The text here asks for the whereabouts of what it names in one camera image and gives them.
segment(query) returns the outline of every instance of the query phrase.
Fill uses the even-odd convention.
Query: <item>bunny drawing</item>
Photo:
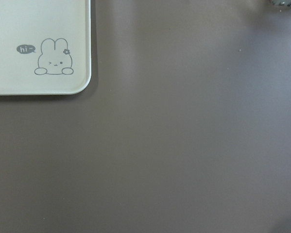
[[[68,50],[68,42],[59,38],[46,39],[41,45],[42,54],[38,58],[38,68],[34,71],[37,75],[43,74],[72,74],[73,60]]]

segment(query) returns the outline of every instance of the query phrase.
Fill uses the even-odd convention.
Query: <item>bunny face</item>
[[[41,45],[36,74],[72,74],[72,57],[65,39],[46,39]]]

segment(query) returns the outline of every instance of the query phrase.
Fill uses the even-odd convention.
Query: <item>rabbit illustration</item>
[[[72,57],[68,50],[68,42],[63,39],[46,39],[41,45],[42,54],[38,58],[37,75],[43,74],[72,74]]]

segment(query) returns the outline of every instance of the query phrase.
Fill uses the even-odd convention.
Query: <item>bunny ear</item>
[[[68,49],[68,42],[63,38],[57,39],[54,49],[63,52]]]
[[[41,50],[42,52],[54,50],[55,42],[53,39],[46,39],[42,42]]]

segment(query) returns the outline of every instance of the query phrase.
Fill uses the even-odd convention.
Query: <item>gray table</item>
[[[291,233],[291,10],[96,0],[95,29],[84,92],[0,97],[0,233]]]

